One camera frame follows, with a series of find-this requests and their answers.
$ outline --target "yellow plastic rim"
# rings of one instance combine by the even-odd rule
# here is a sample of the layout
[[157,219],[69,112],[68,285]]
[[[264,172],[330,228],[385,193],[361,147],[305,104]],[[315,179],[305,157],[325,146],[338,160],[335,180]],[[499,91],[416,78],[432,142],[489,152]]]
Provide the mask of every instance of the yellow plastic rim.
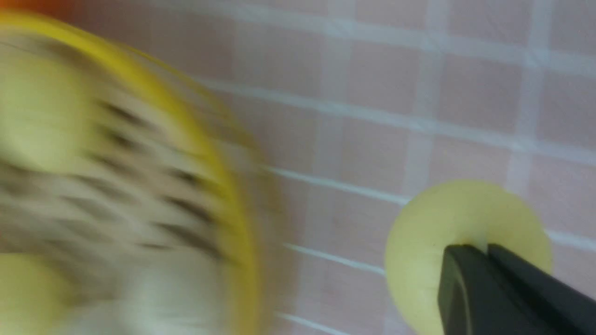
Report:
[[248,222],[248,208],[235,186],[235,176],[229,172],[204,131],[206,127],[189,114],[185,103],[158,78],[134,62],[121,49],[100,37],[48,17],[14,11],[0,12],[0,29],[45,36],[93,59],[114,77],[127,83],[139,97],[167,112],[182,131],[185,140],[204,152],[202,158],[213,169],[219,191],[227,200],[226,210],[215,219],[234,227],[237,232],[234,236],[227,234],[223,241],[235,247],[234,257],[238,263],[234,273],[230,274],[232,278],[229,278],[233,287],[228,288],[232,290],[233,297],[230,301],[235,321],[232,323],[232,331],[234,334],[261,335],[262,288],[256,246]]

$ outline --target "pink tile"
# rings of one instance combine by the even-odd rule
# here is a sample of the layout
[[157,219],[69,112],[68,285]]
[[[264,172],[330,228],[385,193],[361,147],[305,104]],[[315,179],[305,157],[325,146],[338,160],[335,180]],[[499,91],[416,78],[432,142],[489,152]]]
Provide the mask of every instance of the pink tile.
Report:
[[554,275],[581,293],[596,299],[596,253],[553,245]]
[[400,209],[398,204],[338,191],[327,252],[383,266],[387,235]]
[[323,35],[270,27],[266,87],[304,97],[319,95]]
[[471,38],[525,45],[532,3],[533,0],[453,0],[449,31]]
[[236,22],[237,54],[235,78],[243,85],[268,87],[268,48],[271,46],[268,32],[270,25],[264,22]]
[[418,79],[418,51],[355,41],[348,81],[350,103],[410,114]]
[[596,55],[596,3],[585,0],[555,1],[551,48]]
[[71,15],[68,23],[93,34],[105,36],[109,28],[106,24],[109,3],[111,3],[110,0],[77,2],[74,6],[74,14]]
[[281,10],[313,15],[327,15],[327,0],[270,0],[271,6]]
[[345,119],[341,181],[396,194],[405,173],[408,131]]
[[257,140],[259,149],[263,150],[266,146],[265,136],[265,113],[268,103],[258,98],[243,97],[232,95],[227,97],[228,107],[236,117],[240,126],[249,132]]
[[276,318],[271,329],[272,335],[311,335],[312,332],[312,328],[282,318]]
[[288,105],[270,103],[265,117],[265,153],[275,167],[312,172],[318,114]]
[[504,184],[511,152],[485,144],[437,136],[430,159],[429,186],[451,179]]
[[437,118],[463,126],[513,132],[522,72],[519,66],[447,55]]
[[425,25],[428,0],[356,1],[356,20],[398,28],[422,29]]
[[383,334],[385,277],[326,260],[318,322],[347,334]]
[[596,80],[548,72],[537,136],[563,144],[596,147]]
[[292,254],[293,270],[286,272],[293,276],[293,284],[281,293],[281,312],[326,324],[320,320],[320,306],[328,261],[297,252]]
[[187,61],[185,35],[191,16],[175,10],[156,9],[147,17],[151,32],[149,53],[177,69],[184,69]]
[[86,29],[107,39],[148,51],[151,32],[147,17],[154,13],[145,1],[94,1],[86,5]]
[[234,76],[235,21],[188,14],[184,70],[191,75],[230,80]]
[[[305,256],[304,254],[292,251],[287,248],[280,248],[275,258],[275,266],[280,269],[278,275],[278,290],[274,298],[278,304],[278,312],[287,314],[302,314],[301,308],[313,306],[318,301],[307,292],[300,291],[301,287],[313,288],[317,284],[316,274],[321,267],[317,258]],[[308,318],[312,315],[297,315]]]
[[402,318],[393,298],[387,296],[387,312],[385,314],[385,332],[383,335],[415,335],[416,333]]
[[284,223],[285,234],[282,242],[304,246],[307,244],[305,233],[312,230],[309,229],[311,224],[307,217],[311,186],[305,182],[287,178],[278,178],[277,185],[287,219]]
[[534,158],[528,196],[546,227],[595,238],[594,194],[596,167]]

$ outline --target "white grout line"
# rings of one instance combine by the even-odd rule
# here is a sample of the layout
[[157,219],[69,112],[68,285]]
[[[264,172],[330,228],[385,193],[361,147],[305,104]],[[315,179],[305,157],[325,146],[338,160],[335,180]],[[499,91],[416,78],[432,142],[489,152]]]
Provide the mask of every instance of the white grout line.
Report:
[[384,201],[387,201],[390,203],[399,204],[400,206],[404,206],[409,201],[408,197],[396,196],[394,194],[389,194],[389,193],[385,193],[382,191],[373,190],[370,188],[346,184],[344,182],[335,181],[333,179],[304,175],[302,173],[293,172],[293,171],[289,171],[289,170],[285,170],[285,169],[277,169],[275,167],[269,167],[268,170],[275,173],[276,175],[284,176],[286,178],[307,182],[309,184],[326,186],[326,187],[333,188],[335,190],[340,190],[340,191],[344,191],[344,192],[348,192],[348,193],[359,194],[361,196],[368,197],[368,198],[384,200]]
[[[325,101],[344,101],[347,94],[347,83],[352,58],[351,22],[355,15],[356,0],[337,2],[329,0],[327,9],[330,19],[323,21],[326,25],[322,46],[322,73],[320,77],[320,97]],[[342,166],[343,118],[331,114],[319,114],[316,118],[316,138],[313,147],[314,157],[312,173],[328,178],[335,178]],[[308,197],[308,212],[311,221],[317,222],[316,231],[306,231],[311,243],[327,241],[332,233],[334,214],[334,191],[330,189],[311,190]],[[310,287],[300,285],[298,295],[310,292],[322,292],[327,277],[326,264],[318,262],[313,271],[314,278],[308,283]],[[324,305],[319,301],[316,306],[298,304],[298,315],[307,313],[320,314]]]
[[[535,1],[532,6],[532,22],[528,36],[531,49],[526,53],[520,98],[517,108],[516,137],[519,141],[534,144],[541,108],[541,92],[544,82],[544,67],[547,63],[540,52],[548,49],[554,0]],[[506,189],[525,196],[532,170],[532,155],[514,150],[507,171]]]
[[[321,186],[325,186],[325,187],[336,188],[338,190],[347,191],[347,192],[351,192],[354,194],[359,194],[364,197],[370,197],[370,198],[374,198],[374,199],[392,202],[392,203],[398,204],[400,206],[406,205],[407,202],[411,199],[409,197],[385,194],[383,192],[378,192],[378,191],[374,191],[374,190],[370,190],[370,189],[366,189],[366,188],[347,185],[347,184],[344,184],[341,182],[330,181],[330,180],[323,179],[323,178],[307,176],[307,175],[303,175],[301,173],[287,171],[287,170],[283,170],[283,169],[276,169],[276,168],[270,167],[269,171],[271,171],[277,175],[286,177],[286,178],[305,181],[305,182],[308,182],[308,183],[314,184],[314,185],[321,185]],[[552,241],[559,245],[575,247],[577,249],[596,252],[596,239],[582,237],[582,236],[575,235],[575,234],[568,233],[568,232],[556,231],[553,229],[547,229],[547,233],[548,233],[549,237],[552,239]]]
[[351,268],[355,268],[358,270],[363,270],[363,271],[373,272],[373,273],[380,274],[380,275],[385,275],[385,270],[379,266],[374,266],[374,265],[370,265],[370,264],[366,264],[366,263],[362,263],[362,262],[357,262],[355,260],[350,260],[350,259],[346,259],[343,257],[331,255],[331,254],[320,252],[320,251],[313,250],[310,248],[295,246],[294,244],[284,243],[284,247],[286,247],[290,250],[293,250],[295,252],[302,253],[304,255],[309,255],[309,256],[316,257],[316,258],[331,260],[333,262],[343,264],[343,265],[346,265],[346,266],[349,266]]
[[[188,5],[171,4],[171,1],[154,1],[154,5],[157,7],[180,11],[186,11],[186,7],[188,7]],[[337,37],[336,30],[327,29],[328,23],[331,21],[328,17],[299,14],[292,11],[272,8],[266,5],[233,1],[196,1],[193,3],[190,10],[197,14],[226,17],[237,21],[262,23],[286,29],[295,29]],[[422,43],[424,32],[420,30],[397,29],[389,26],[366,24],[354,21],[353,19],[339,21],[344,21],[346,24],[353,25],[354,30],[348,36],[348,38],[353,40],[377,42],[381,44],[425,50],[425,45]],[[487,42],[481,39],[466,38],[463,36],[449,36],[438,30],[434,32],[431,37],[433,40],[439,42],[439,48],[442,52],[449,54],[484,58],[519,66],[527,66],[526,59],[528,54],[541,55],[541,58],[548,60],[545,62],[545,66],[549,69],[582,76],[596,77],[596,57],[550,51],[543,48],[530,49],[517,45]]]
[[323,333],[329,334],[329,335],[350,335],[348,333],[344,333],[342,331],[335,330],[333,328],[326,327],[322,324],[318,324],[316,322],[312,322],[307,319],[299,318],[297,316],[290,315],[290,314],[277,313],[277,317],[282,318],[287,321],[291,321],[291,322],[300,324],[300,325],[304,325],[306,327],[310,327],[310,328],[322,331]]
[[511,134],[461,126],[449,122],[421,119],[419,117],[405,116],[389,113],[383,110],[348,104],[325,103],[323,101],[299,97],[284,92],[254,88],[221,80],[213,80],[203,77],[195,77],[195,79],[214,91],[222,91],[244,97],[274,101],[288,106],[316,110],[319,113],[366,120],[383,125],[406,128],[412,131],[464,139],[493,147],[506,148],[516,152],[540,154],[567,160],[569,162],[596,166],[596,151],[574,147],[572,145],[564,145],[552,141],[537,141],[531,143],[514,138]]
[[547,234],[553,242],[561,246],[574,247],[580,250],[596,252],[596,240],[591,238],[551,229],[547,229]]

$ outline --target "yellow plastic disc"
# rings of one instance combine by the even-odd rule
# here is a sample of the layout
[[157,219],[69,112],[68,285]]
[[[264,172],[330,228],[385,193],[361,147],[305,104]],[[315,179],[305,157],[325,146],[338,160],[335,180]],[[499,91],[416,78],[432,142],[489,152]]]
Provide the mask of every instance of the yellow plastic disc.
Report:
[[420,335],[443,334],[437,295],[443,250],[498,243],[541,270],[552,271],[552,250],[526,203],[497,185],[459,180],[432,187],[409,202],[387,241],[389,290],[406,322]]
[[63,319],[72,288],[42,258],[0,254],[0,334],[45,335]]

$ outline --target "yellow container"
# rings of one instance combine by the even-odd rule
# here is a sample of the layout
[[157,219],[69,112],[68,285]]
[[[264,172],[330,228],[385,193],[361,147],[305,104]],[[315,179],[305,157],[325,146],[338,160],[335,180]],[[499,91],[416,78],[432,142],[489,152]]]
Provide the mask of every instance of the yellow container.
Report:
[[[231,333],[266,333],[280,211],[250,137],[225,106],[167,65],[50,18],[1,12],[0,39],[0,62],[18,48],[65,54],[87,71],[107,115],[92,120],[111,141],[80,149],[76,168],[61,175],[0,165],[0,247],[44,254],[89,301],[117,294],[119,271],[151,253],[196,247],[188,235],[199,231],[220,260]],[[208,224],[154,222],[166,215],[155,212],[161,206],[172,213],[166,219]]]

